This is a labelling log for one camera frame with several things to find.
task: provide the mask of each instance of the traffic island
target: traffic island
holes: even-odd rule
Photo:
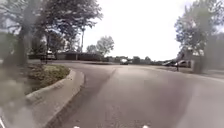
[[[44,70],[55,71],[55,67],[50,65],[44,67]],[[80,91],[84,83],[83,73],[72,69],[69,69],[68,72],[69,74],[64,79],[28,94],[23,92],[23,94],[27,94],[23,96],[21,89],[13,88],[20,84],[14,81],[11,90],[15,91],[12,91],[12,95],[18,93],[13,97],[17,97],[16,100],[10,100],[10,102],[1,104],[0,107],[0,115],[6,127],[44,128],[49,122],[57,119],[57,116]]]

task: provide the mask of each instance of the overcast sky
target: overcast sky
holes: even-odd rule
[[[179,51],[174,24],[193,0],[98,0],[104,18],[84,36],[84,48],[101,36],[115,41],[112,56],[173,59]]]

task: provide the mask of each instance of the road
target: road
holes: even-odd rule
[[[86,83],[57,128],[224,128],[222,80],[150,67],[65,64]]]

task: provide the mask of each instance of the tree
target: tree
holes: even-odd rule
[[[145,57],[145,60],[149,62],[151,61],[151,59],[148,56]]]
[[[222,1],[197,0],[190,7],[185,7],[184,14],[177,20],[176,39],[181,49],[192,50],[198,56],[195,72],[204,67],[206,53],[212,46],[212,36],[217,26],[223,24],[224,7]]]
[[[89,45],[89,46],[87,46],[86,52],[87,53],[98,53],[96,45]]]
[[[0,32],[0,58],[5,58],[13,53],[16,36],[10,33]]]
[[[55,54],[57,58],[57,53],[59,50],[63,50],[65,47],[65,41],[60,36],[60,34],[50,31],[47,38],[47,45],[50,51]]]
[[[92,19],[101,18],[100,11],[96,0],[6,0],[0,4],[0,21],[6,29],[19,30],[15,55],[18,64],[25,65],[27,36],[39,33],[42,38],[55,30],[71,41],[81,28],[96,24]]]
[[[133,64],[140,64],[140,62],[141,62],[140,57],[138,57],[138,56],[133,57]]]
[[[34,55],[45,54],[46,53],[46,42],[44,42],[44,41],[35,42],[35,40],[33,40],[31,42],[31,53]]]
[[[114,40],[111,36],[101,37],[101,39],[96,44],[96,48],[98,53],[105,56],[106,54],[110,53],[111,50],[114,49]]]

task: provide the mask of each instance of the tree trunk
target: tree trunk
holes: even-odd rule
[[[15,48],[16,64],[18,66],[26,66],[27,64],[28,57],[25,44],[26,42],[24,40],[27,33],[27,29],[23,26],[18,35],[18,43]]]
[[[196,74],[201,74],[204,69],[204,56],[199,55],[198,58],[195,59],[193,72]]]

